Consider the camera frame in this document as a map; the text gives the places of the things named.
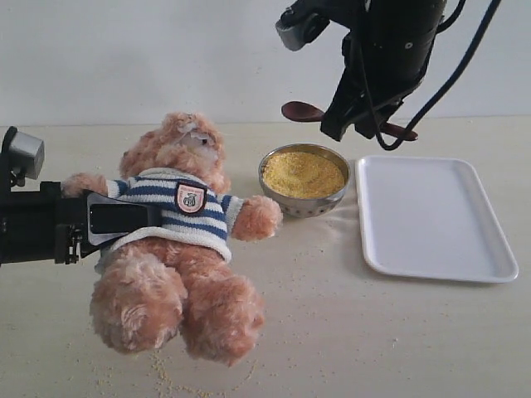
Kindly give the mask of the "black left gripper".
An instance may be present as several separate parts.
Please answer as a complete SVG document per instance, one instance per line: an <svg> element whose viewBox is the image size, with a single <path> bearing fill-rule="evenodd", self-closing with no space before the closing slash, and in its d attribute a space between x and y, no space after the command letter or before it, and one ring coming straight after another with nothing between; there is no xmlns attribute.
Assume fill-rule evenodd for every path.
<svg viewBox="0 0 531 398"><path fill-rule="evenodd" d="M85 190L64 197L59 182L1 192L1 263L75 264L140 228L162 225L161 210Z"/></svg>

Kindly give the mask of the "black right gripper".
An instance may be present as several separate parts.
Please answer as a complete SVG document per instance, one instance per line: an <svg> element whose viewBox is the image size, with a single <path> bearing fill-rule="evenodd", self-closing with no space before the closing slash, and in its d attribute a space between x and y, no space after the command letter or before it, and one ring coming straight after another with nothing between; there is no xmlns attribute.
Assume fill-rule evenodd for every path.
<svg viewBox="0 0 531 398"><path fill-rule="evenodd" d="M342 22L344 70L320 131L336 142L354 124L365 138L398 138L390 123L403 100L423 81L445 11L443 1L345 1Z"/></svg>

